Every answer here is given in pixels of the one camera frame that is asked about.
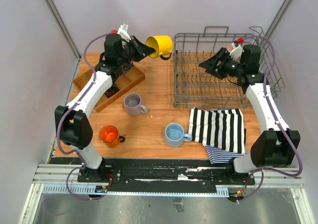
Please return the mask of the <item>yellow enamel mug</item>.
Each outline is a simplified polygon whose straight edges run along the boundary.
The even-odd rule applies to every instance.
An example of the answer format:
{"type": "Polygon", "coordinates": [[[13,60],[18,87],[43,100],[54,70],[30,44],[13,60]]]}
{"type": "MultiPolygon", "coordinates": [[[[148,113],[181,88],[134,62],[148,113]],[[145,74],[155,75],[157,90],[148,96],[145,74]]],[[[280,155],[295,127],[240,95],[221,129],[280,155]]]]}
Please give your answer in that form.
{"type": "Polygon", "coordinates": [[[149,55],[151,58],[161,58],[165,61],[171,58],[173,50],[173,41],[169,36],[151,36],[146,40],[146,45],[155,50],[149,55]]]}

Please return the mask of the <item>pink ghost pattern mug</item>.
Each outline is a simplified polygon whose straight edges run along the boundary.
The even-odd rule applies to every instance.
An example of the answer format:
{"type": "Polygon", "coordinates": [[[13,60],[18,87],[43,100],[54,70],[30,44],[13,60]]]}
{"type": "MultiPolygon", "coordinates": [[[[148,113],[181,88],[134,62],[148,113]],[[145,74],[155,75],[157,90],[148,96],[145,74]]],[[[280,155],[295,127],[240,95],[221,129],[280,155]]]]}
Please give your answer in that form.
{"type": "Polygon", "coordinates": [[[239,46],[239,43],[237,41],[233,41],[227,46],[227,51],[230,53],[232,50],[234,50],[238,46],[239,46]]]}

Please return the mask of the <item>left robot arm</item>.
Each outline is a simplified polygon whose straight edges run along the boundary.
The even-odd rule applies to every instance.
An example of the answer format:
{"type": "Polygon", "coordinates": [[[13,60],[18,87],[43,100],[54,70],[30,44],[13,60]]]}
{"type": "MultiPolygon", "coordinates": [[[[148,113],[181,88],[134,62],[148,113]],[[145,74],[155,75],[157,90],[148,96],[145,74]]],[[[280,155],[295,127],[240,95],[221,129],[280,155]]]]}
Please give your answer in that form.
{"type": "Polygon", "coordinates": [[[124,39],[118,33],[103,35],[104,52],[92,67],[92,76],[80,93],[67,105],[55,109],[55,125],[58,147],[64,143],[72,148],[82,161],[81,168],[89,178],[101,182],[106,177],[105,161],[92,143],[93,130],[90,114],[101,98],[123,73],[123,67],[139,62],[155,52],[135,36],[124,39]]]}

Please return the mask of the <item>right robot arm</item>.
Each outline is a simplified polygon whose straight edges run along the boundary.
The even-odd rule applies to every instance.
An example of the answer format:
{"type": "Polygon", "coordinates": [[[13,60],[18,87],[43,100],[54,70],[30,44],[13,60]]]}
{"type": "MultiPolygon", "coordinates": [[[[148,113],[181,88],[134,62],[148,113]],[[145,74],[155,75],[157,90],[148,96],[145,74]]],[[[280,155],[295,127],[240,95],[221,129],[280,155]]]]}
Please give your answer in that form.
{"type": "Polygon", "coordinates": [[[303,164],[297,147],[300,133],[291,130],[281,117],[267,82],[268,74],[260,72],[261,49],[257,45],[237,45],[231,51],[222,47],[199,67],[216,78],[235,77],[238,86],[250,101],[259,122],[261,135],[250,153],[234,158],[225,172],[230,184],[237,184],[243,173],[274,171],[288,177],[298,177],[303,164]]]}

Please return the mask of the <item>wooden compartment tray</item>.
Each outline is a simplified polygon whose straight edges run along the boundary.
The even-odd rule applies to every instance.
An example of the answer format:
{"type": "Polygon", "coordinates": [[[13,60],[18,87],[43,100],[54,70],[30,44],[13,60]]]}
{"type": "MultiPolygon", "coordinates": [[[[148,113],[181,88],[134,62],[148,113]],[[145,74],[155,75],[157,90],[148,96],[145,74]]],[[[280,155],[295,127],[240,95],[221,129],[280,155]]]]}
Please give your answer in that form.
{"type": "MultiPolygon", "coordinates": [[[[92,77],[92,70],[87,70],[82,75],[79,75],[73,80],[73,84],[78,90],[82,90],[87,82],[92,77]]],[[[130,68],[127,72],[120,75],[115,82],[116,87],[119,89],[116,93],[112,94],[112,96],[108,97],[103,94],[97,104],[95,105],[95,111],[100,112],[105,109],[107,106],[115,102],[122,95],[130,91],[136,85],[141,83],[145,79],[145,74],[139,70],[136,66],[130,68]]]]}

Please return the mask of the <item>lilac grey mug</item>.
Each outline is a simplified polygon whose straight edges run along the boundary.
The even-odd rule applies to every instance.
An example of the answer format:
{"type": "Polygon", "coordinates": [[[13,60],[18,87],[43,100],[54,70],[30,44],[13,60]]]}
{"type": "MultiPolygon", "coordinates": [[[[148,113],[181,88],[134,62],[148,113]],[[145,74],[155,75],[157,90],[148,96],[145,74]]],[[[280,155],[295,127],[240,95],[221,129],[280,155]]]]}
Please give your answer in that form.
{"type": "Polygon", "coordinates": [[[129,93],[124,98],[124,108],[129,116],[138,116],[147,114],[148,109],[142,103],[142,99],[137,93],[129,93]]]}

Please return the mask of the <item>black white striped cloth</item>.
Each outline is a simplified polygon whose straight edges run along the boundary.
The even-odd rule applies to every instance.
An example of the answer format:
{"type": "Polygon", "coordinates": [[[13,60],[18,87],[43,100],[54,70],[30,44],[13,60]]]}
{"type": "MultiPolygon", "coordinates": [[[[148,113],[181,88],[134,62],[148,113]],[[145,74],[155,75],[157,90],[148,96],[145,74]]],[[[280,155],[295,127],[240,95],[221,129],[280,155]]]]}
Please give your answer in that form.
{"type": "Polygon", "coordinates": [[[200,110],[192,108],[188,131],[192,141],[204,147],[245,154],[243,113],[236,109],[200,110]]]}

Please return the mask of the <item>light blue mug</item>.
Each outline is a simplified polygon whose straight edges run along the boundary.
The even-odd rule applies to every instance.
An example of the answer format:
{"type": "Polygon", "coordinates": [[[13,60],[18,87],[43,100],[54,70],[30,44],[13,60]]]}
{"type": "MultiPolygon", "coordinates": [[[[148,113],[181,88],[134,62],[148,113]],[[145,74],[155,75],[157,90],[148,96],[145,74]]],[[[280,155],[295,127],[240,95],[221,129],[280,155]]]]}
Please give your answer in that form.
{"type": "Polygon", "coordinates": [[[184,128],[178,123],[169,124],[164,130],[164,142],[171,148],[178,148],[184,142],[192,141],[192,135],[187,134],[184,128]]]}

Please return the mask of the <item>orange glass mug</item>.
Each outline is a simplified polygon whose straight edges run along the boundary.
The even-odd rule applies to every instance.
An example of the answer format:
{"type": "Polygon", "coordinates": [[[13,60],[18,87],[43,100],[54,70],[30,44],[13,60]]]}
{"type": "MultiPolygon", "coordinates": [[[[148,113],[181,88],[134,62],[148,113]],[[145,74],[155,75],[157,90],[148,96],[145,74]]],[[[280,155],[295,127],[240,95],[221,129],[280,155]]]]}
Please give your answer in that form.
{"type": "Polygon", "coordinates": [[[125,142],[126,138],[119,135],[119,131],[112,125],[107,125],[99,131],[99,138],[109,147],[114,148],[125,142]]]}

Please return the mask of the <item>blue white striped cloth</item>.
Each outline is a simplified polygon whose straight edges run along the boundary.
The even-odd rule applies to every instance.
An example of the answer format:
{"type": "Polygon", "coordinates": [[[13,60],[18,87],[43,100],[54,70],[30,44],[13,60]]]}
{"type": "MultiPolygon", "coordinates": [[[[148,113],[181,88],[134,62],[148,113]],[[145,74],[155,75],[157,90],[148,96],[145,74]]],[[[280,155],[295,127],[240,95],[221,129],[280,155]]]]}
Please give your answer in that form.
{"type": "Polygon", "coordinates": [[[231,159],[242,157],[247,154],[247,149],[244,148],[244,153],[236,153],[212,146],[205,146],[209,161],[211,164],[228,163],[231,159]]]}

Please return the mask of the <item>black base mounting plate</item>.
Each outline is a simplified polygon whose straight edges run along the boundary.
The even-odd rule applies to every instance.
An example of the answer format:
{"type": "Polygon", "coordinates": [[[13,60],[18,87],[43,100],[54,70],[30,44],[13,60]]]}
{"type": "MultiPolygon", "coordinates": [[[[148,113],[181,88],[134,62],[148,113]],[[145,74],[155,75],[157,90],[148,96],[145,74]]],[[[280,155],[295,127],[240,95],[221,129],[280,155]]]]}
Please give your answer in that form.
{"type": "Polygon", "coordinates": [[[215,185],[254,185],[252,174],[231,174],[226,164],[207,159],[105,158],[100,171],[80,170],[78,182],[207,181],[215,185]]]}

